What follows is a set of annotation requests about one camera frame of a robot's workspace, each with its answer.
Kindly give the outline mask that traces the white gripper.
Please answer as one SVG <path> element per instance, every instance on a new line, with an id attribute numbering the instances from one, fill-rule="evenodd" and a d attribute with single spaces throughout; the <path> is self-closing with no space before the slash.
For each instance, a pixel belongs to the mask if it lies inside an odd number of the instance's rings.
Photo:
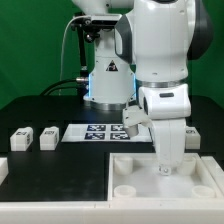
<path id="1" fill-rule="evenodd" d="M 151 121 L 150 131 L 163 176 L 172 173 L 183 160 L 186 117 L 191 114 L 188 85 L 138 89 L 138 102 Z"/>

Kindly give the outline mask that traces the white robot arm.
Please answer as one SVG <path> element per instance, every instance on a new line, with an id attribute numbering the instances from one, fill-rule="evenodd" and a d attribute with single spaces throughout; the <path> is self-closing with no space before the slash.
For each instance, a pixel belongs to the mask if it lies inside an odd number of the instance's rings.
<path id="1" fill-rule="evenodd" d="M 150 130 L 159 171 L 183 161 L 191 114 L 187 62 L 211 44 L 212 24 L 203 0 L 71 0 L 84 13 L 95 66 L 85 100 L 123 110 L 125 131 Z"/>

